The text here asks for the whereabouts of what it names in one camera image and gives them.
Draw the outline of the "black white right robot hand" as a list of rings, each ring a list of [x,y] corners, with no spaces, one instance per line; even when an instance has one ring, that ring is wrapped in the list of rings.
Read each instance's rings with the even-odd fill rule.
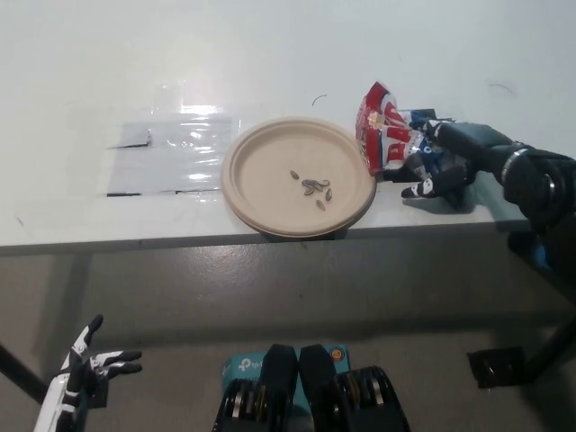
[[[450,157],[434,173],[404,189],[404,200],[443,198],[454,208],[464,205],[465,189],[480,172],[494,175],[504,183],[506,164],[516,151],[515,142],[492,127],[460,121],[430,120],[424,129],[426,140]]]

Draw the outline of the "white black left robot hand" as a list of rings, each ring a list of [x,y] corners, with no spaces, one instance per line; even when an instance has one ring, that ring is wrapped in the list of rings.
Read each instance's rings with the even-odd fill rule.
[[[96,315],[70,347],[49,383],[34,427],[36,431],[83,431],[92,402],[99,394],[107,394],[110,380],[142,371],[140,351],[89,354],[93,337],[103,322],[104,316]]]

